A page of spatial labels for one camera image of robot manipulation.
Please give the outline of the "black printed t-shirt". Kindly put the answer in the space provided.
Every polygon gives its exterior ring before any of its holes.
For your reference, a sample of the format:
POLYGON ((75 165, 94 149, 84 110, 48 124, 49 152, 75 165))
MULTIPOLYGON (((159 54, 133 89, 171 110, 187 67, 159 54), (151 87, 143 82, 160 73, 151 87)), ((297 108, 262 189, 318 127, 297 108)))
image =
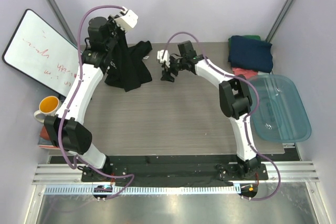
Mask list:
POLYGON ((151 51, 150 41, 140 41, 129 47, 125 32, 119 31, 118 43, 113 50, 112 65, 107 71, 105 84, 129 92, 151 82, 152 76, 143 62, 143 58, 151 51))

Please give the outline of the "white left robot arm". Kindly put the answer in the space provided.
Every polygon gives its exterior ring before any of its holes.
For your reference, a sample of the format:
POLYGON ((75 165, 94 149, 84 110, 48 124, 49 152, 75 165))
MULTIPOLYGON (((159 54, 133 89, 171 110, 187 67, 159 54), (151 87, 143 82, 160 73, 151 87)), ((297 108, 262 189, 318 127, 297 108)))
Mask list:
POLYGON ((55 115, 45 118, 44 126, 52 144, 59 148, 70 168, 81 161, 99 174, 111 174, 109 157, 93 143, 84 126, 85 113, 95 89, 106 74, 113 56, 120 56, 125 42, 121 15, 89 20, 86 47, 79 50, 79 67, 74 84, 55 115))

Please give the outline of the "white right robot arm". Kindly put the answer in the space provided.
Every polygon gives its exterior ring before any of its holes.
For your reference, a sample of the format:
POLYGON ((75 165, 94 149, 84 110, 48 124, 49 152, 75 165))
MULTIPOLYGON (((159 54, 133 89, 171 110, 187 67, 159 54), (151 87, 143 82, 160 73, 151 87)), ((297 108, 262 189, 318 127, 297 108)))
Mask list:
POLYGON ((254 177, 261 166, 260 157, 254 145, 249 113, 253 100, 247 81, 225 72, 207 57, 198 55, 190 41, 178 44, 180 55, 176 58, 166 49, 157 52, 162 65, 162 81, 174 82, 180 71, 186 70, 204 78, 219 91, 219 106, 230 120, 237 146, 237 171, 242 178, 254 177))

